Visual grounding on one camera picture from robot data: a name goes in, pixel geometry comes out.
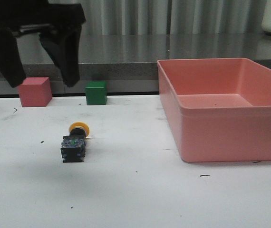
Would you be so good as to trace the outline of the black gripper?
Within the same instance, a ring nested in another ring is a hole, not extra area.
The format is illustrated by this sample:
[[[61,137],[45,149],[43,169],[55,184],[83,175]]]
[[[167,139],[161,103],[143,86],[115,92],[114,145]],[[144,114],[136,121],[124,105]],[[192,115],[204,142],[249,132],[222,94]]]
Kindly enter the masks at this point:
[[[16,38],[27,26],[59,27],[39,35],[42,47],[60,70],[64,84],[80,80],[79,41],[86,18],[80,3],[56,4],[47,0],[0,0],[0,72],[13,88],[26,78]]]

